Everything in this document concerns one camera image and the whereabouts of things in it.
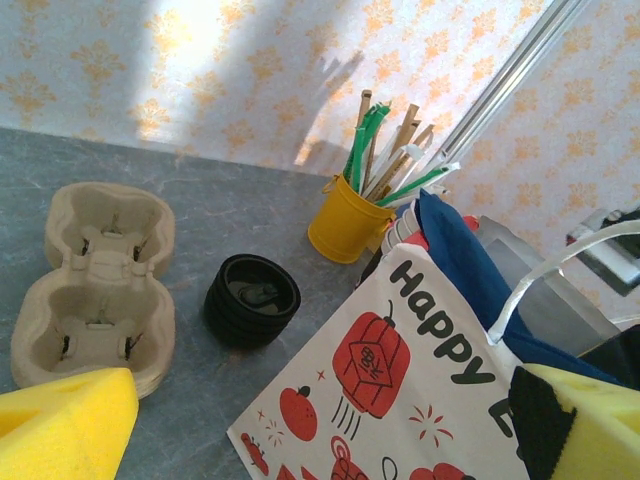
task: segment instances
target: gray marble surface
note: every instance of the gray marble surface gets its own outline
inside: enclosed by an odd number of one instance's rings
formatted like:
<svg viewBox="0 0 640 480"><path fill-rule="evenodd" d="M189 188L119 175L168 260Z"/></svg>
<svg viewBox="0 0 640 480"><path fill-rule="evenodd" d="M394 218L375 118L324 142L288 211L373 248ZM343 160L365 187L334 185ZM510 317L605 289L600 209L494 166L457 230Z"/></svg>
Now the gray marble surface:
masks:
<svg viewBox="0 0 640 480"><path fill-rule="evenodd" d="M0 129L0 393L16 388L9 347L22 298L50 271L51 197L88 180L149 190L176 215L175 256L161 278L176 305L173 364L140 404L117 478L249 478L226 429L346 299L363 267L332 264L306 238L326 179ZM280 337L251 353L220 345L200 317L220 264L240 252L278 262L302 293Z"/></svg>

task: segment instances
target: silver metal frame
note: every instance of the silver metal frame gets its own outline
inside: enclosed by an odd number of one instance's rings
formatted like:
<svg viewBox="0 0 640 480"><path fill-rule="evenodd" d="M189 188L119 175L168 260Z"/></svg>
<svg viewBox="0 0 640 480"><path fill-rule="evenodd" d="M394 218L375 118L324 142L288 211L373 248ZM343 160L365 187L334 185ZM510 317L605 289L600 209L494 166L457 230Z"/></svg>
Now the silver metal frame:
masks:
<svg viewBox="0 0 640 480"><path fill-rule="evenodd" d="M453 129L435 156L443 156L447 163L459 160L499 111L504 101L590 1L554 0Z"/></svg>

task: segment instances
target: wallpaper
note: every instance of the wallpaper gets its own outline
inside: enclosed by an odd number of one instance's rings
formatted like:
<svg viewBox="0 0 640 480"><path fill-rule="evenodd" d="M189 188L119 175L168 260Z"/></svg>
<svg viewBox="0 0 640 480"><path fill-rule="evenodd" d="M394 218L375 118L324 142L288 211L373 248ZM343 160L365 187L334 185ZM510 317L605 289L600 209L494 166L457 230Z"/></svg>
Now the wallpaper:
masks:
<svg viewBox="0 0 640 480"><path fill-rule="evenodd" d="M435 151L549 3L10 0L0 125L330 175L362 89Z"/></svg>
<svg viewBox="0 0 640 480"><path fill-rule="evenodd" d="M640 199L640 9L593 0L518 87L451 177L451 201L542 255L596 208ZM640 312L578 260L567 278L610 318Z"/></svg>

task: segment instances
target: yellow cup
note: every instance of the yellow cup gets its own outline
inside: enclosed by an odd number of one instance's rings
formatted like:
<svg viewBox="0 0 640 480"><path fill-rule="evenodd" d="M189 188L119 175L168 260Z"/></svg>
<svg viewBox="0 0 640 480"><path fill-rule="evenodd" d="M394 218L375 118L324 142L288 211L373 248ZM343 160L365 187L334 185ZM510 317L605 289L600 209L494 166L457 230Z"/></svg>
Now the yellow cup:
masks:
<svg viewBox="0 0 640 480"><path fill-rule="evenodd" d="M392 209L378 207L354 192L342 175L334 177L322 193L329 196L307 233L315 249L336 263L358 260L369 240L384 232L395 217Z"/></svg>

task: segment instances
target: black rubber cap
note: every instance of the black rubber cap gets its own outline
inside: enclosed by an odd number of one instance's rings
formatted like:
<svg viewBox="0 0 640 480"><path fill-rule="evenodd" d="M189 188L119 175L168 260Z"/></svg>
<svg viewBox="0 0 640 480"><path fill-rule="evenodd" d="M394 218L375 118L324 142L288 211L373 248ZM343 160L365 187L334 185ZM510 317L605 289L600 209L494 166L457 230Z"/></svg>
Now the black rubber cap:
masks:
<svg viewBox="0 0 640 480"><path fill-rule="evenodd" d="M282 267L241 254L224 261L205 299L205 320L224 343L255 348L272 342L300 307L300 290Z"/></svg>

